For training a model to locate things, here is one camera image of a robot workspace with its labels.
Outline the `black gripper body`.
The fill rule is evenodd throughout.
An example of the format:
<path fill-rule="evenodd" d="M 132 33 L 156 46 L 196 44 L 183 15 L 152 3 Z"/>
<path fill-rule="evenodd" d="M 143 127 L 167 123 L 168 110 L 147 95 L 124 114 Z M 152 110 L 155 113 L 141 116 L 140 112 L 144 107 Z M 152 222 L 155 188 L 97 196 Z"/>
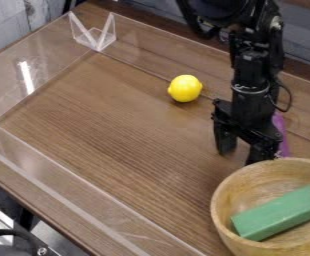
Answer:
<path fill-rule="evenodd" d="M 287 112 L 292 96 L 281 83 L 265 83 L 263 87 L 231 85 L 232 99 L 215 99 L 212 120 L 233 127 L 236 138 L 248 144 L 257 141 L 281 142 L 281 134 L 272 123 L 276 110 Z"/>

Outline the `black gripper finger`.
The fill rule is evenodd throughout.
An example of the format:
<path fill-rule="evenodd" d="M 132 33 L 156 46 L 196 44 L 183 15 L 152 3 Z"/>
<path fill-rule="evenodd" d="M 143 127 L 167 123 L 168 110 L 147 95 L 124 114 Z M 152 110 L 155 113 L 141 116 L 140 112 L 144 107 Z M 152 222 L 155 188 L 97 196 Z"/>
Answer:
<path fill-rule="evenodd" d="M 257 141 L 249 143 L 249 152 L 245 164 L 272 160 L 279 150 L 279 141 Z"/>
<path fill-rule="evenodd" d="M 233 127 L 220 121 L 215 121 L 213 135 L 219 154 L 225 155 L 232 152 L 236 147 L 236 134 L 233 133 Z"/>

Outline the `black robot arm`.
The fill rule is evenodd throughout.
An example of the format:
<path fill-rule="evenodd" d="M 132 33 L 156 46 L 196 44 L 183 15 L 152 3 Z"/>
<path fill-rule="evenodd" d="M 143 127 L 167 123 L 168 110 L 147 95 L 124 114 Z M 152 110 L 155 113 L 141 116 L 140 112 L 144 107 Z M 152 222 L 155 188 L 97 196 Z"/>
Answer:
<path fill-rule="evenodd" d="M 247 164 L 271 160 L 283 135 L 272 117 L 285 89 L 283 69 L 284 23 L 275 0 L 175 0 L 188 27 L 208 40 L 227 32 L 233 69 L 229 100 L 212 100 L 213 136 L 217 152 L 228 154 L 236 143 L 249 145 Z"/>

